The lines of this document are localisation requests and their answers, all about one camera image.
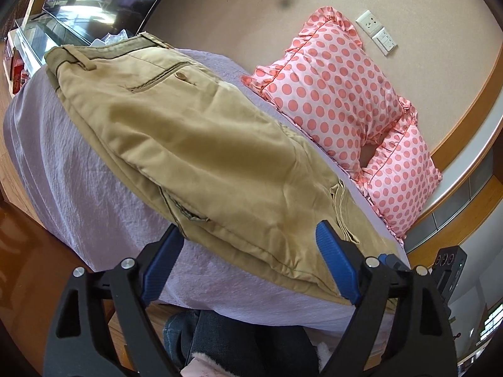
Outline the khaki pants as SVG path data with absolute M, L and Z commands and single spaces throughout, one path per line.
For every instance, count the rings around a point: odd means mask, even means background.
M 226 262 L 340 302 L 319 222 L 365 256 L 399 252 L 308 139 L 156 37 L 64 45 L 45 61 L 67 115 L 114 175 Z

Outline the black speaker box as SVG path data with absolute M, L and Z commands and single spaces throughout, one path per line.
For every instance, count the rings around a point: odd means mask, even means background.
M 459 245 L 446 247 L 437 252 L 431 276 L 446 304 L 454 293 L 466 261 L 467 253 Z

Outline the small polka dot pillow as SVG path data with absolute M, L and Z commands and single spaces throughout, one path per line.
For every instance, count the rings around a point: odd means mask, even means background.
M 441 181 L 442 173 L 411 109 L 388 131 L 360 172 L 357 186 L 390 233 L 402 242 Z

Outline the lavender bed sheet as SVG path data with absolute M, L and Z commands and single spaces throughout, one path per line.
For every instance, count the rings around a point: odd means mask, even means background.
M 138 256 L 169 227 L 81 136 L 44 69 L 35 72 L 11 101 L 3 137 L 38 218 L 91 269 L 108 270 Z M 304 326 L 326 335 L 332 344 L 339 341 L 354 311 L 350 305 L 267 282 L 190 241 L 160 299 L 251 324 Z

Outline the blue jeans leg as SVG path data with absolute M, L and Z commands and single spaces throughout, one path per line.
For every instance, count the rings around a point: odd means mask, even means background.
M 319 359 L 300 326 L 263 326 L 188 310 L 163 328 L 164 348 L 183 376 L 318 376 Z

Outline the large polka dot pillow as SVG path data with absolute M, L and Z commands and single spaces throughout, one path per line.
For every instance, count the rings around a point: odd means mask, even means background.
M 280 60 L 241 80 L 352 177 L 361 171 L 363 146 L 377 144 L 411 105 L 365 53 L 355 26 L 332 7 L 306 20 Z

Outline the glass window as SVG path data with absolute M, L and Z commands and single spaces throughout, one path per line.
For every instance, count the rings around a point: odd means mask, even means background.
M 89 45 L 120 31 L 142 31 L 160 0 L 44 0 L 40 13 L 15 26 L 26 39 L 47 36 L 57 45 Z

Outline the white light switch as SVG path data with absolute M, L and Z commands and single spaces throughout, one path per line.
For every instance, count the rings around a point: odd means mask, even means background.
M 377 31 L 372 37 L 372 40 L 384 56 L 389 55 L 397 47 L 397 43 L 385 27 Z

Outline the white wall socket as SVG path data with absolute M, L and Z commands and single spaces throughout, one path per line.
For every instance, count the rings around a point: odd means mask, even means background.
M 356 19 L 356 23 L 369 37 L 374 37 L 384 27 L 370 10 L 366 10 L 362 13 Z

